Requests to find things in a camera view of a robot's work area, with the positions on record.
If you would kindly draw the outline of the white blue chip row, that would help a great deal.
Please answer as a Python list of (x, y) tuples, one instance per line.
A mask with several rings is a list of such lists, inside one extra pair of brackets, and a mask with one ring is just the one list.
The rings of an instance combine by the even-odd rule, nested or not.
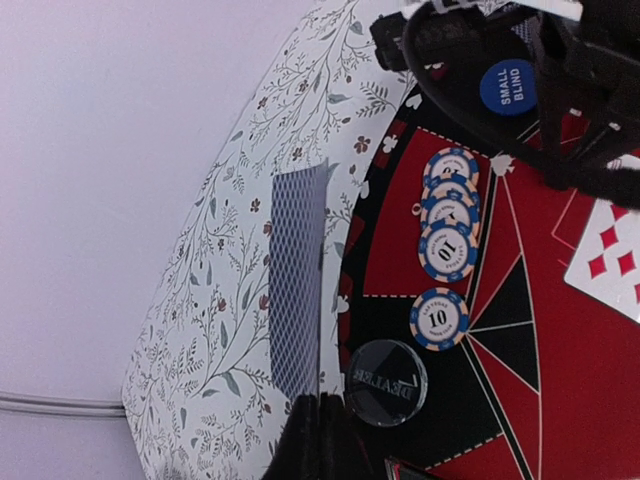
[(467, 279), (478, 259), (479, 167), (470, 151), (446, 147), (427, 161), (416, 208), (420, 221), (417, 255), (437, 285), (419, 295), (410, 311), (415, 340), (431, 351), (457, 345), (469, 328), (469, 308), (451, 285)]

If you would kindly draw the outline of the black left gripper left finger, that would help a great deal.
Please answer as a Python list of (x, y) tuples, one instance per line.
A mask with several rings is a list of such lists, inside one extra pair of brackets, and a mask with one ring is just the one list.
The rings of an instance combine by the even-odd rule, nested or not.
[(299, 396), (292, 407), (263, 480), (318, 479), (320, 420), (318, 398)]

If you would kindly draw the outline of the blue small blind button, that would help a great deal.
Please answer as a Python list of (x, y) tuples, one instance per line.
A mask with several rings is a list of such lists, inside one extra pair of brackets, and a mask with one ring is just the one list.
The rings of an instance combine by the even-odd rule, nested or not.
[(506, 59), (491, 66), (479, 84), (480, 98), (493, 113), (520, 116), (538, 103), (533, 65), (523, 59)]

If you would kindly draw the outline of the nine of diamonds card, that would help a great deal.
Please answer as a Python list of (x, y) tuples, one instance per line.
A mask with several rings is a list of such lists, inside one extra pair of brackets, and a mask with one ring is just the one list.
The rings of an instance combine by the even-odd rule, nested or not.
[(639, 235), (637, 211), (596, 201), (565, 283), (637, 322)]

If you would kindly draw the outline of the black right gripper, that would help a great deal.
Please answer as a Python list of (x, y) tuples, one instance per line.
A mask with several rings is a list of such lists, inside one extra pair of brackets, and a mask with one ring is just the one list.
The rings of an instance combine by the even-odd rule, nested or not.
[(548, 186), (636, 209), (639, 173), (609, 168), (639, 148), (639, 4), (585, 1), (580, 21), (539, 15), (534, 59)]

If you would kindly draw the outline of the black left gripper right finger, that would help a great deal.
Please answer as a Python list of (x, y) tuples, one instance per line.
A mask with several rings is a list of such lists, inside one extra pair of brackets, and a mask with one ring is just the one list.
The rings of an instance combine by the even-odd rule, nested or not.
[(341, 397), (323, 393), (319, 413), (319, 478), (374, 479), (363, 443), (352, 428), (351, 417)]

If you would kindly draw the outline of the black dealer button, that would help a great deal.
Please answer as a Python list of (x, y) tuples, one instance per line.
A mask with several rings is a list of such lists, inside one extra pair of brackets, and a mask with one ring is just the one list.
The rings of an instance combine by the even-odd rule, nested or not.
[(351, 356), (345, 374), (345, 403), (363, 422), (399, 426), (422, 409), (428, 375), (417, 353), (403, 342), (370, 341)]

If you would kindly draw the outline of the triangular red black token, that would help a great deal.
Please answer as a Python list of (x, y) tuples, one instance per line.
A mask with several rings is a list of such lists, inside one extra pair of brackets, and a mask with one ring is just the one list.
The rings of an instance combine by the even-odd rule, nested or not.
[(393, 457), (386, 458), (384, 466), (388, 480), (438, 480), (438, 477), (410, 467)]

